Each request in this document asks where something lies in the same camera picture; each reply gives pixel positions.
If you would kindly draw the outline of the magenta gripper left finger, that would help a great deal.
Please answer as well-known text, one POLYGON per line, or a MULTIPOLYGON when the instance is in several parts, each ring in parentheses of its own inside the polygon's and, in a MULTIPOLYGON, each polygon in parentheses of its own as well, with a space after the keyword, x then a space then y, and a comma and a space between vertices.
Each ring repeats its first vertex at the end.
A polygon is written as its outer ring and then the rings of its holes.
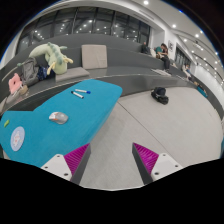
POLYGON ((79 185, 90 154, 91 146, 87 143, 66 155, 54 155, 42 169, 79 185))

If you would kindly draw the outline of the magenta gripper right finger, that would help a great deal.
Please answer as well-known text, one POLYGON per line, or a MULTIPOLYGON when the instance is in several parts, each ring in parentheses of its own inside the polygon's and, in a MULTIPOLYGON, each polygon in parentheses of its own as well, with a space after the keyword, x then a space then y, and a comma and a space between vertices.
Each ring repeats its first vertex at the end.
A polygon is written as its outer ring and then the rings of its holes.
POLYGON ((132 144, 132 153, 144 185, 182 169, 167 153, 157 154, 137 143, 132 144))

